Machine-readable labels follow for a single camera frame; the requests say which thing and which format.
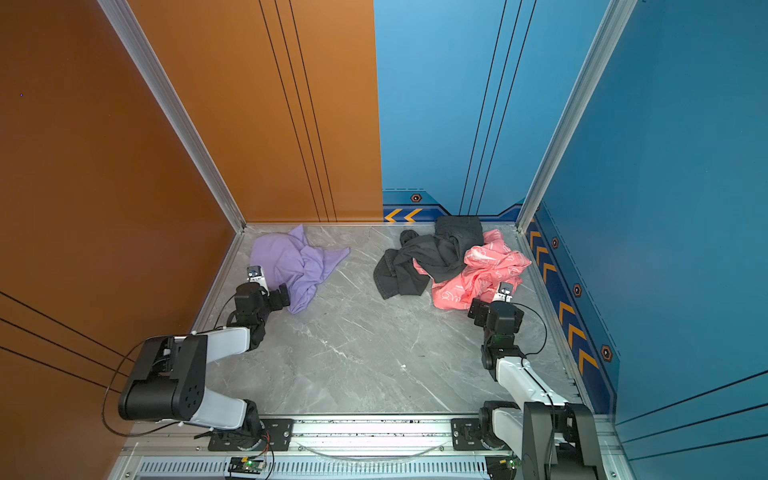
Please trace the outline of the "purple cloth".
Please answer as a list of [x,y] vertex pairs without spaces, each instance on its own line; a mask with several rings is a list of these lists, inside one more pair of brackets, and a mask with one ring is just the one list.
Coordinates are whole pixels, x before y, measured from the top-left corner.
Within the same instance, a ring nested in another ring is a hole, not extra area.
[[271,290],[285,285],[291,314],[304,311],[316,295],[318,286],[351,253],[349,247],[335,250],[312,246],[303,225],[288,233],[257,237],[252,246],[250,265],[262,268]]

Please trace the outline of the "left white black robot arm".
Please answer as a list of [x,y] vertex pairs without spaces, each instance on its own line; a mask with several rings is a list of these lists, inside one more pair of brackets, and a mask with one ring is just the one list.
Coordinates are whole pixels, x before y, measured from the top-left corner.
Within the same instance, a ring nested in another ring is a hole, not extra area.
[[256,349],[274,311],[291,305],[288,287],[268,290],[258,282],[239,285],[235,311],[224,326],[186,336],[157,336],[140,346],[117,404],[126,421],[203,427],[211,450],[264,448],[268,430],[252,400],[228,397],[206,384],[210,363]]

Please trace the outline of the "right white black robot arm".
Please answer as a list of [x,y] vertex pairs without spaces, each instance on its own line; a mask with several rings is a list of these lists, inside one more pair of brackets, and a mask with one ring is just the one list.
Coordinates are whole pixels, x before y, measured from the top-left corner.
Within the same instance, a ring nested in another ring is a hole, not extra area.
[[512,397],[480,409],[481,439],[492,449],[509,448],[525,479],[606,479],[592,411],[550,387],[516,344],[523,308],[475,298],[468,310],[483,329],[483,367]]

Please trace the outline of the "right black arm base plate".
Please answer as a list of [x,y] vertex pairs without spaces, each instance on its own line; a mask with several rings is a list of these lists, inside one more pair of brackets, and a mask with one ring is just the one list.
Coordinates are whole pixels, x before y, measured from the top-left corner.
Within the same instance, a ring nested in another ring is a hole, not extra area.
[[480,425],[477,417],[456,417],[449,421],[450,439],[454,451],[509,451],[521,454],[522,436],[510,443],[495,437]]

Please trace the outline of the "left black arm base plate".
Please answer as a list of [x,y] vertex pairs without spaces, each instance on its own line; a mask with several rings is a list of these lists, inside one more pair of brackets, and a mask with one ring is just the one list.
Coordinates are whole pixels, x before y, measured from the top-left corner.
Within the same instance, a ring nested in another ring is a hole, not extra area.
[[272,418],[262,419],[257,433],[245,429],[214,430],[207,449],[212,452],[284,452],[289,449],[293,427],[291,418]]

